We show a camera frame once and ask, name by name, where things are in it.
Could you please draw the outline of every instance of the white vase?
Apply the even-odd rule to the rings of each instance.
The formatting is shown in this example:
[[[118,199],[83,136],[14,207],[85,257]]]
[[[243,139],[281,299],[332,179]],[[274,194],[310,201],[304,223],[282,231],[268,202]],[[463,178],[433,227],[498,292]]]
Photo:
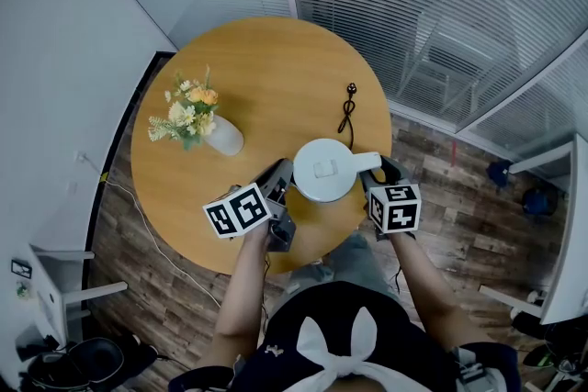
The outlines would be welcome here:
[[[236,155],[243,148],[243,134],[229,120],[214,115],[212,119],[217,127],[204,141],[212,148],[225,155]]]

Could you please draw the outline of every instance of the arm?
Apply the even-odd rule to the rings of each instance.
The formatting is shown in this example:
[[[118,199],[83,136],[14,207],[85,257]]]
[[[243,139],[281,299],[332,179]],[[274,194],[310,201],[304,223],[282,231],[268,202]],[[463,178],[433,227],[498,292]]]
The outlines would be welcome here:
[[[240,354],[247,358],[257,348],[261,305],[264,298],[267,224],[255,228],[243,240],[237,264],[208,351],[197,367],[232,367]]]
[[[453,289],[421,246],[404,233],[390,235],[424,329],[445,350],[473,342],[493,342],[459,306]]]

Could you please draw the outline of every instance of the bouquet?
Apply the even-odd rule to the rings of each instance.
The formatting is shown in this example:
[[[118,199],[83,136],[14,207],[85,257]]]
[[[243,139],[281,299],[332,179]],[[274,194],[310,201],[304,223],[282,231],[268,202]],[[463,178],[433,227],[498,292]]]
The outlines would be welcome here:
[[[181,140],[189,151],[216,128],[212,119],[219,95],[210,88],[210,67],[207,65],[204,84],[185,80],[180,72],[175,73],[175,88],[165,91],[165,101],[170,103],[172,98],[175,102],[169,108],[167,119],[149,117],[149,139],[167,136],[170,140]]]

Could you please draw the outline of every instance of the white electric kettle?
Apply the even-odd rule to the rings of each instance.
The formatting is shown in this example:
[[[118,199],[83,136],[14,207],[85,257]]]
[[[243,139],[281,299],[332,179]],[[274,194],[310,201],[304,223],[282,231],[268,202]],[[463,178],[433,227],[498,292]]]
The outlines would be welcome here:
[[[358,172],[379,168],[377,152],[353,154],[333,139],[312,140],[294,158],[294,182],[311,201],[328,203],[345,196]]]

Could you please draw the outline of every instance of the kettle handle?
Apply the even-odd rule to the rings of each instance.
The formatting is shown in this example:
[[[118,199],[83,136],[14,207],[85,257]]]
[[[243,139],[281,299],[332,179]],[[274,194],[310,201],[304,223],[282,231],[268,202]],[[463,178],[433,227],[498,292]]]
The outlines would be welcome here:
[[[356,172],[364,172],[382,166],[382,159],[377,152],[363,152],[353,154],[353,165]]]

